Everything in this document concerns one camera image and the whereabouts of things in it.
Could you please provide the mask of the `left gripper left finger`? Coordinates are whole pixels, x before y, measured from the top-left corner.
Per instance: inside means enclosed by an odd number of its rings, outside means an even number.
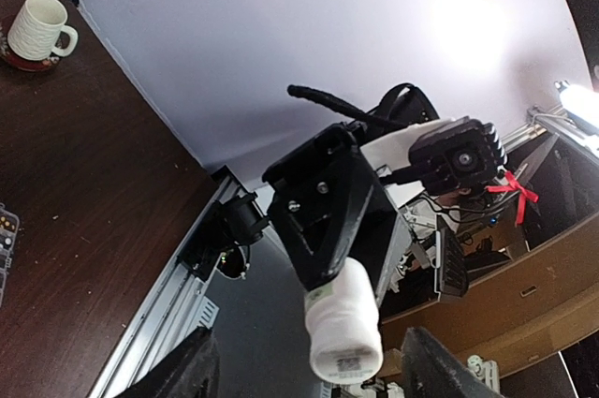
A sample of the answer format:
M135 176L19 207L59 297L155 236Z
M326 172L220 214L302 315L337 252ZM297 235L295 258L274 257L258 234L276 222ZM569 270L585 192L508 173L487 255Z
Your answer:
M217 397L219 379L217 341L212 330L197 327L117 398Z

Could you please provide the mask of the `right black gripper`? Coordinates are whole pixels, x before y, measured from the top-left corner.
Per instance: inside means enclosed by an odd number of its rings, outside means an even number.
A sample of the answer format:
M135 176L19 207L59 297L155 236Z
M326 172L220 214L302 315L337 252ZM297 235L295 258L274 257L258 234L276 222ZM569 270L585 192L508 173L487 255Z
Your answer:
M332 281L347 258L366 269L374 297L386 293L398 211L353 132L335 124L267 168L268 216L307 291Z

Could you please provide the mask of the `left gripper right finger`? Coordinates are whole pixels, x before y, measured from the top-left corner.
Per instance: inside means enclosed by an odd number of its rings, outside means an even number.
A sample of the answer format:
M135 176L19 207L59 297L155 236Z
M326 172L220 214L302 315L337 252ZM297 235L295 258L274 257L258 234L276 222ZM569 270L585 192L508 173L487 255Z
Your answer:
M463 364L424 328L406 331L401 354L405 397L502 397L496 361L472 355Z

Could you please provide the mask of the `small white bottle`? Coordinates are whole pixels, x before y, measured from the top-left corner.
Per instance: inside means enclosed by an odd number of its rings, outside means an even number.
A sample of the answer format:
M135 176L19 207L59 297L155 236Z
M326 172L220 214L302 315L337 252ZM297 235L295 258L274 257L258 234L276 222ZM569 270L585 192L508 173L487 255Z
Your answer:
M361 263L347 258L335 279L308 292L304 314L309 363L316 376L353 385L379 372L384 359L379 312Z

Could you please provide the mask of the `clear plastic pill organizer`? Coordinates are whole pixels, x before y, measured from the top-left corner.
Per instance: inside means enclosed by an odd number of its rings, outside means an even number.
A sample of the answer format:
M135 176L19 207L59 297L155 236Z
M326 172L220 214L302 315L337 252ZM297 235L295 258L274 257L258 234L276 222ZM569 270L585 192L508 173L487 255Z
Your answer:
M3 303L7 277L12 265L16 238L20 228L20 219L1 204L1 236L0 236L0 303Z

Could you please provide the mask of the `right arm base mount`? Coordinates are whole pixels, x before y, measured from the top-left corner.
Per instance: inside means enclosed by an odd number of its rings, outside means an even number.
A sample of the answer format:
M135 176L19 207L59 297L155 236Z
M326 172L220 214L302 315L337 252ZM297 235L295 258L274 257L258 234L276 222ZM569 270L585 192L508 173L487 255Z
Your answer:
M203 282L214 270L230 280L245 277L251 246L263 238L270 223L256 199L251 192L211 204L178 256L188 272Z

